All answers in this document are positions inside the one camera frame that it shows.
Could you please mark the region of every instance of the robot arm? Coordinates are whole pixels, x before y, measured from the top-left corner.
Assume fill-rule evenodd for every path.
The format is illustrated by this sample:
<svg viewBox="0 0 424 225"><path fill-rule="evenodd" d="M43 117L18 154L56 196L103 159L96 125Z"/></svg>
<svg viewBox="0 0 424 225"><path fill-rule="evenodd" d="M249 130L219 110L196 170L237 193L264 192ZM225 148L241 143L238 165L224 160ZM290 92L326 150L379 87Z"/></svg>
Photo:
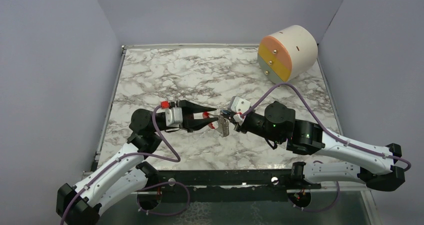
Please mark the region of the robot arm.
<svg viewBox="0 0 424 225"><path fill-rule="evenodd" d="M402 156L398 144L374 146L330 130L330 134L327 134L316 123L295 119L295 110L277 101L266 107L264 115L253 110L243 117L242 114L250 108L248 100L235 96L228 110L221 111L221 115L235 125L237 132L250 132L275 144L287 141L286 149L295 154L314 154L344 161L329 164L295 163L293 167L299 180L307 183L357 182L379 191L394 191L405 182L405 171L395 166L397 160L393 158ZM348 144L334 139L334 136ZM355 144L355 147L349 146L349 143Z"/></svg>
<svg viewBox="0 0 424 225"><path fill-rule="evenodd" d="M165 112L155 114L160 131L182 129L191 133L218 120L217 117L194 119L195 113L214 108L200 106L186 100L162 103ZM148 156L176 161L152 154L162 142L155 132L153 112L138 109L131 116L133 131L122 148L90 176L74 186L65 183L57 192L56 212L67 224L95 224L113 204L147 185L158 184L155 170Z"/></svg>

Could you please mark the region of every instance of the white marble surface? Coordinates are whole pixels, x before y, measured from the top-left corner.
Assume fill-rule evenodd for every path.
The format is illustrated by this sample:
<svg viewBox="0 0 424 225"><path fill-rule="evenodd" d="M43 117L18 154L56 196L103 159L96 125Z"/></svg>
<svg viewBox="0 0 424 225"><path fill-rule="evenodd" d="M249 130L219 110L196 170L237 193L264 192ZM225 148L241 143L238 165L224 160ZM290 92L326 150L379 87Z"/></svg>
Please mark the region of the white marble surface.
<svg viewBox="0 0 424 225"><path fill-rule="evenodd" d="M153 110L160 101L183 99L221 109L227 107L234 95L256 102L273 85L256 60L255 47L127 50L99 166L112 157L130 136L128 126L136 109ZM338 131L318 63L290 82L304 95L323 124ZM295 109L297 119L313 121L300 99L288 87L274 90L257 112L263 114L265 107L276 100ZM238 133L233 128L230 124L230 135L224 138L209 127L193 133L182 130L164 133L180 154L181 162L152 157L147 161L158 170L276 169L291 168L292 163L298 161L338 161L330 157L296 155L286 151L285 144L272 150L263 138L251 133ZM173 157L163 143L155 153Z"/></svg>

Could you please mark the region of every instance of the purple cable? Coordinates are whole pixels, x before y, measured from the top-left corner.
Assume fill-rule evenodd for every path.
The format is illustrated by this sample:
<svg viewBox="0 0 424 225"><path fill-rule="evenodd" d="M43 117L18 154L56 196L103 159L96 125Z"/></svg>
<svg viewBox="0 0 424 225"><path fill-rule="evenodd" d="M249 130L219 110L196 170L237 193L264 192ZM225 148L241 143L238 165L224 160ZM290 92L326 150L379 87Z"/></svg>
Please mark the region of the purple cable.
<svg viewBox="0 0 424 225"><path fill-rule="evenodd" d="M144 210L142 208L142 206L140 205L139 198L137 197L137 204L138 204L139 210L140 211L143 211L143 212L146 212L148 214L154 214L154 215L160 215L160 216L168 216L168 217L169 216L179 215L179 214L182 214L184 211L186 211L189 208L189 206L190 206L190 192L189 192L189 189L187 188L187 186L184 185L184 184L182 184L181 182L178 182L178 181L161 182L161 183L158 183L158 184L155 184L155 185L152 185L152 186L144 187L143 189L140 189L137 192L148 190L148 189L152 189L152 188L156 188L156 187L159 187L159 186L162 186L162 185L167 185L167 184L177 184L177 185L180 185L187 192L187 203L185 204L185 207L183 209L181 209L181 210L179 210L177 212L173 212L173 213L160 213L160 212L154 212L154 211Z"/></svg>
<svg viewBox="0 0 424 225"><path fill-rule="evenodd" d="M66 209L65 209L65 211L63 212L63 216L62 216L62 219L60 220L60 225L64 225L65 224L65 218L66 218L66 215L68 215L68 213L69 213L69 210L71 209L71 204L74 204L75 203L75 200L77 200L77 198L81 195L81 194L83 194L83 192L85 191L86 189L85 188L82 188L71 200L70 200L70 202L69 202L69 204L67 205L67 207L66 207Z"/></svg>
<svg viewBox="0 0 424 225"><path fill-rule="evenodd" d="M156 130L156 132L158 133L159 137L163 140L163 142L166 144L166 146L172 151L172 153L176 156L176 159L173 158L168 158L165 156L159 156L159 155L155 155L155 154L150 154L150 153L146 153L146 152L132 152L132 153L127 153L125 155L122 155L118 158L119 161L121 161L124 158L130 157L130 156L150 156L150 157L154 157L154 158L158 158L158 159L163 159L166 161L170 161L170 162L174 162L174 163L178 163L181 161L180 156L178 155L178 153L175 151L175 149L170 145L170 143L165 139L165 137L162 135L161 131L159 130L158 124L156 123L156 112L158 111L158 109L161 108L161 106L157 106L154 110L153 110L153 114L151 115L151 119L153 121L153 127ZM118 161L114 160L111 163L109 163L102 171L100 171L90 182L88 182L85 186L87 186L88 188L90 188L90 186L97 181L100 176L102 176L107 170L109 170L113 165L117 164ZM62 219L60 220L60 225L64 225L65 224L65 219L66 216L69 213L69 210L71 209L71 206L74 204L75 200L77 200L77 198L85 191L85 188L82 188L73 198L72 200L69 202L69 204L66 206L65 211L63 212L62 215Z"/></svg>
<svg viewBox="0 0 424 225"><path fill-rule="evenodd" d="M156 130L156 133L159 135L159 137L162 139L162 141L165 143L165 145L171 150L171 152L175 155L176 159L170 160L171 162L179 163L181 161L180 155L175 151L175 149L171 146L171 144L166 140L164 135L162 135L161 130L158 127L158 124L156 123L156 112L161 108L161 105L158 105L154 108L153 114L151 115L151 120L153 121L153 127Z"/></svg>
<svg viewBox="0 0 424 225"><path fill-rule="evenodd" d="M339 138L339 137L337 137L336 135L334 135L334 134L332 134L324 125L323 125L323 123L318 119L318 117L317 117L317 115L315 115L315 113L314 113L314 111L312 111L312 109L311 109L311 107L306 103L306 101L305 101L305 99L303 98L303 96L301 95L301 93L296 89L296 87L295 86L293 86L292 84L290 84L290 83L288 83L288 82L280 82L280 83L277 83L277 84L275 84L274 86L272 86L267 92L265 92L265 94L261 97L261 98L259 98L259 100L255 103L255 104L253 104L253 106L251 106L250 108L249 108L249 110L247 110L245 113L243 113L242 115L241 115L241 117L243 118L243 117L245 117L246 115L248 115L251 111L253 111L274 89L276 89L276 88L278 88L279 86L281 86L281 85L284 85L284 86L289 86L296 94L297 94L297 96L300 98L300 100L302 101L302 103L303 103L303 105L306 107L306 109L308 110L308 112L312 115L312 117L313 117L313 119L315 119L315 121L318 123L318 125L321 127L321 129L328 135L328 136L330 136L331 138L333 138L334 140L336 140L337 142L339 142L339 143L342 143L342 144L348 144L348 142L347 141L345 141L345 140L343 140L343 139L341 139L341 138ZM350 147L352 147L352 148L355 148L355 149L358 149L358 150L361 150L361 151L363 151L363 152L367 152L367 153L369 153L369 154L373 154L373 155L376 155L376 156L379 156L379 157L385 157L385 155L384 155L384 153L382 153L382 152L376 152L376 151L373 151L373 150L369 150L369 149L367 149L367 148L364 148L364 147L361 147L361 146L358 146L358 145L356 145L356 144L353 144L353 143L349 143L348 144L348 146L350 146ZM402 162L404 162L407 166L406 166L406 168L405 168L405 172L406 171L408 171L410 168L411 168L411 166L412 166L412 164L408 161L408 160L406 160L406 159L404 159L404 158L401 158L401 157L398 157L398 156L393 156L393 155L388 155L387 156L388 158L390 158L390 159L393 159L393 160L398 160L398 161L402 161Z"/></svg>
<svg viewBox="0 0 424 225"><path fill-rule="evenodd" d="M315 161L313 161L313 163L320 163L320 164L322 164L323 162L318 161L318 160L315 160ZM308 208L303 208L303 209L302 209L302 207L300 207L300 206L296 206L296 205L292 202L292 200L290 200L290 199L289 199L289 201L291 202L291 204L293 204L293 206L294 206L295 208L297 208L297 209L299 209L299 210L302 210L302 212L307 212L307 213L320 213L320 212L324 212L324 211L330 210L330 209L332 209L332 208L333 208L333 207L337 204L337 202L339 201L339 198L340 198L340 185L339 185L339 182L338 182L338 181L336 181L336 182L335 182L335 185L337 186L337 194L336 194L336 196L335 196L335 199L334 199L334 201L333 201L330 205L328 205L328 206L326 206L326 207L324 207L324 208L319 208L319 209L308 209Z"/></svg>

